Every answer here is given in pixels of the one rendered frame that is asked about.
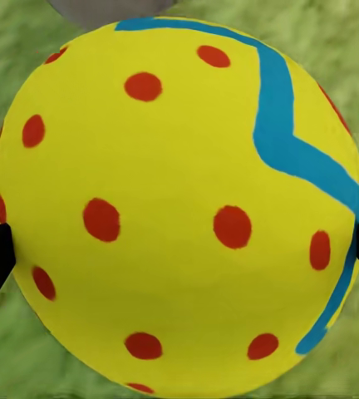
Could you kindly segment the easter egg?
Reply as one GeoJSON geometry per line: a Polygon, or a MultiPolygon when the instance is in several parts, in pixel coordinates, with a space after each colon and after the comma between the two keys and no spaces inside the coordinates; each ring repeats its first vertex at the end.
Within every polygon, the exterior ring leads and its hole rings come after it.
{"type": "Polygon", "coordinates": [[[357,279],[359,154],[291,57],[225,25],[133,18],[64,44],[0,131],[13,276],[64,347],[159,399],[300,363],[357,279]]]}

